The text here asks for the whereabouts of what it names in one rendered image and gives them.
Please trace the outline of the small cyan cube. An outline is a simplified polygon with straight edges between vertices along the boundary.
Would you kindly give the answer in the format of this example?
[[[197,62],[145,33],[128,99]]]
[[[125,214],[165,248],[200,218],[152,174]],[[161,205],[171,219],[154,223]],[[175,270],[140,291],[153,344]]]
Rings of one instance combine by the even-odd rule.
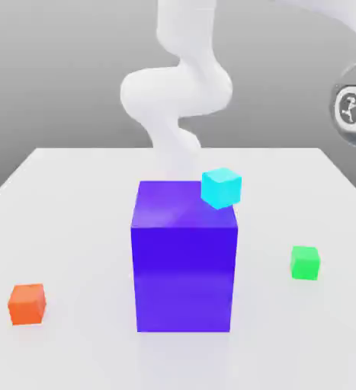
[[[228,168],[205,171],[201,176],[200,197],[214,209],[223,209],[240,202],[242,176]]]

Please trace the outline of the small green cube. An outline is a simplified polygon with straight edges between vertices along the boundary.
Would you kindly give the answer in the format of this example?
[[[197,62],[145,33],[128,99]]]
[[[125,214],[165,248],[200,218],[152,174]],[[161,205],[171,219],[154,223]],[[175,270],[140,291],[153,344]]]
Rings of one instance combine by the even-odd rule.
[[[317,280],[321,259],[315,247],[293,246],[290,272],[294,279]]]

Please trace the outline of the large purple box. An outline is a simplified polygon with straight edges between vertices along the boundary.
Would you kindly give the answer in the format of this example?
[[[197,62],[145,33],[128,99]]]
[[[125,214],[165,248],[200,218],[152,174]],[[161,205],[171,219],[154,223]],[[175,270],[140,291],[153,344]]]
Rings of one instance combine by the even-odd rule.
[[[228,332],[238,223],[198,181],[140,181],[130,227],[139,332]]]

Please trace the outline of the small orange cube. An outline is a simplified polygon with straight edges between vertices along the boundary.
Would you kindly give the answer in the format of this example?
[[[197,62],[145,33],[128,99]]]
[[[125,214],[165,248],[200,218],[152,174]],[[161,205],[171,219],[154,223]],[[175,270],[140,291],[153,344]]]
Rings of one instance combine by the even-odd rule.
[[[42,283],[15,285],[8,300],[13,325],[41,324],[47,306]]]

